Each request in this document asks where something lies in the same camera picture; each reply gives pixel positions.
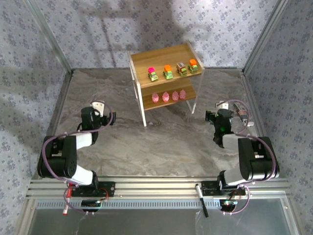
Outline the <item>wooden two-tier shelf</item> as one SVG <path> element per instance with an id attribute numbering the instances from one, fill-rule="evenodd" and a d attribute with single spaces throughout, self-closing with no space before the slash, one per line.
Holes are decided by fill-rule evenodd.
<path id="1" fill-rule="evenodd" d="M 195 112 L 205 68 L 189 40 L 186 40 L 185 44 L 137 54 L 130 54 L 128 52 L 128 58 L 135 97 L 144 127 L 147 126 L 145 112 L 148 110 L 185 101 L 190 112 L 192 114 Z M 188 71 L 186 76 L 181 77 L 177 73 L 176 65 L 179 62 L 183 62 L 188 66 L 190 59 L 197 61 L 198 71 L 196 73 Z M 172 79 L 167 80 L 163 75 L 165 65 L 171 66 L 173 73 Z M 153 82 L 150 80 L 148 77 L 149 67 L 155 68 L 158 80 Z M 186 98 L 184 100 L 173 101 L 172 93 L 174 91 L 180 93 L 181 90 L 185 90 Z M 170 98 L 168 102 L 163 102 L 162 100 L 162 94 L 164 92 L 169 93 Z M 159 95 L 159 101 L 157 103 L 152 102 L 153 93 Z"/>

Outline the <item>red marker pen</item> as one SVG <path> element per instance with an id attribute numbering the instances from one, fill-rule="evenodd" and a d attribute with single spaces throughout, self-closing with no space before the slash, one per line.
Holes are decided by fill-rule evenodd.
<path id="1" fill-rule="evenodd" d="M 67 183 L 66 202 L 68 202 L 68 203 L 69 203 L 70 198 L 71 198 L 71 192 L 72 192 L 72 189 L 70 188 L 71 186 L 73 186 L 73 184 Z M 68 208 L 69 208 L 69 206 L 66 203 L 64 210 L 63 210 L 63 215 L 67 215 Z"/>

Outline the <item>grey tool with red stripes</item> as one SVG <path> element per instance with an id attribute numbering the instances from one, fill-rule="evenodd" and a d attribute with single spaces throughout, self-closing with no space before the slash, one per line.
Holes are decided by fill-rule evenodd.
<path id="1" fill-rule="evenodd" d="M 247 125 L 247 127 L 252 127 L 254 125 L 254 122 L 248 118 L 248 111 L 244 105 L 241 103 L 234 103 L 233 107 L 244 126 Z"/>

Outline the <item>green toy truck pink top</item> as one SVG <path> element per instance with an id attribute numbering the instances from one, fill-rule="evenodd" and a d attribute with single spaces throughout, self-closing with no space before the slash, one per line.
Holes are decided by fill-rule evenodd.
<path id="1" fill-rule="evenodd" d="M 158 80 L 158 75 L 154 67 L 148 68 L 148 77 L 150 78 L 152 82 Z"/>

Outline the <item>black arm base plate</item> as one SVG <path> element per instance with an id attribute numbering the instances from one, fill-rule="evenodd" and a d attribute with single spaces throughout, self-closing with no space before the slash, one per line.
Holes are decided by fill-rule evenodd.
<path id="1" fill-rule="evenodd" d="M 203 196 L 245 196 L 244 188 L 238 186 L 225 186 L 221 181 L 202 181 Z"/>
<path id="2" fill-rule="evenodd" d="M 113 197 L 115 182 L 99 182 L 98 186 L 79 186 L 72 190 L 72 197 Z"/>

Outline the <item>black controller board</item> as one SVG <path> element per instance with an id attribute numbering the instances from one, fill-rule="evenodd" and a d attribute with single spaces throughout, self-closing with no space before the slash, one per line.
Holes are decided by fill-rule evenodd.
<path id="1" fill-rule="evenodd" d="M 97 212 L 101 208 L 99 200 L 82 200 L 81 207 L 84 212 Z"/>
<path id="2" fill-rule="evenodd" d="M 238 204 L 237 200 L 220 200 L 222 212 L 233 212 Z"/>

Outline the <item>black marker pen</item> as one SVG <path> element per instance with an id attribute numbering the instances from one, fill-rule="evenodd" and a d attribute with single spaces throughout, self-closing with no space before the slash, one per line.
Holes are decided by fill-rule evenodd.
<path id="1" fill-rule="evenodd" d="M 207 211 L 207 208 L 206 208 L 206 205 L 205 205 L 205 201 L 204 201 L 204 198 L 203 198 L 202 190 L 201 190 L 201 187 L 199 186 L 199 184 L 195 184 L 195 189 L 196 189 L 197 195 L 198 195 L 198 197 L 200 199 L 200 202 L 201 202 L 201 205 L 202 205 L 202 209 L 203 209 L 203 213 L 204 213 L 205 217 L 208 218 L 209 214 L 208 214 L 208 211 Z"/>

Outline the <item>aluminium mounting rail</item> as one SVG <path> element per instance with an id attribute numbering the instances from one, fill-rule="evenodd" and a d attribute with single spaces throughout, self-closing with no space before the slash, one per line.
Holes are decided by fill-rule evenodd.
<path id="1" fill-rule="evenodd" d="M 115 199 L 194 199 L 195 184 L 216 181 L 215 177 L 184 176 L 100 176 L 100 181 L 115 182 Z M 291 196 L 287 179 L 276 178 L 248 185 L 252 199 Z M 54 179 L 32 180 L 27 199 L 62 199 L 66 184 Z"/>

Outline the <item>grey glossy panel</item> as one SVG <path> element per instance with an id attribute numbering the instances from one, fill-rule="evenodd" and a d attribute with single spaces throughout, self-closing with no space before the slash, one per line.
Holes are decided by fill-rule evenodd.
<path id="1" fill-rule="evenodd" d="M 125 209 L 106 215 L 62 214 L 39 205 L 28 235 L 298 235 L 279 199 L 252 199 L 239 214 L 219 210 Z"/>

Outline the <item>aluminium frame post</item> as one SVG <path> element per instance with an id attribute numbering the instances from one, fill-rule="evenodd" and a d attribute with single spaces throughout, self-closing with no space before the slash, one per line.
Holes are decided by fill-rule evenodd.
<path id="1" fill-rule="evenodd" d="M 34 0 L 23 0 L 23 1 L 27 5 L 30 13 L 32 14 L 34 20 L 36 21 L 41 31 L 43 32 L 46 40 L 50 44 L 55 56 L 60 61 L 61 65 L 68 73 L 72 74 L 72 68 L 69 62 L 67 61 L 65 54 L 63 53 L 61 47 L 59 46 L 56 37 L 54 36 L 52 30 L 50 29 L 43 13 L 41 12 L 36 2 Z"/>
<path id="2" fill-rule="evenodd" d="M 252 70 L 253 66 L 257 62 L 258 58 L 261 55 L 261 52 L 265 48 L 267 42 L 269 41 L 273 31 L 278 25 L 281 17 L 283 16 L 286 7 L 288 6 L 290 0 L 277 0 L 276 5 L 274 6 L 264 28 L 261 31 L 261 34 L 248 57 L 245 66 L 242 69 L 244 75 L 247 75 Z"/>

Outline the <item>green toy truck brown box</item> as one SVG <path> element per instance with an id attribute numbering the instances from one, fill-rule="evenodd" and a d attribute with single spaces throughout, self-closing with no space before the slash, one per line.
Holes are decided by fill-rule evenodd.
<path id="1" fill-rule="evenodd" d="M 177 73 L 183 77 L 187 75 L 187 69 L 183 62 L 177 63 L 176 65 Z"/>

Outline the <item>aluminium side rail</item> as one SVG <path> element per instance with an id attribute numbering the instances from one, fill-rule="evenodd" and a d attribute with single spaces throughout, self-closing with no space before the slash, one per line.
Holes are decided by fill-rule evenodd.
<path id="1" fill-rule="evenodd" d="M 269 180 L 279 176 L 279 165 L 271 141 L 266 137 L 252 87 L 242 72 L 240 76 L 246 92 L 248 109 L 254 121 L 254 126 L 250 130 L 252 135 L 244 135 L 239 139 L 241 173 L 248 177 L 248 181 Z"/>
<path id="2" fill-rule="evenodd" d="M 55 105 L 52 109 L 52 115 L 51 115 L 50 120 L 49 120 L 48 129 L 42 138 L 42 142 L 40 145 L 41 148 L 40 148 L 37 160 L 39 160 L 40 155 L 42 153 L 42 146 L 45 142 L 45 137 L 47 137 L 47 136 L 52 137 L 52 136 L 55 136 L 57 133 L 57 128 L 60 124 L 61 114 L 62 114 L 64 103 L 65 103 L 65 100 L 66 100 L 66 97 L 68 94 L 68 90 L 70 87 L 73 72 L 74 72 L 74 70 L 72 70 L 71 72 L 65 73 L 60 92 L 58 93 L 58 99 L 56 100 Z"/>

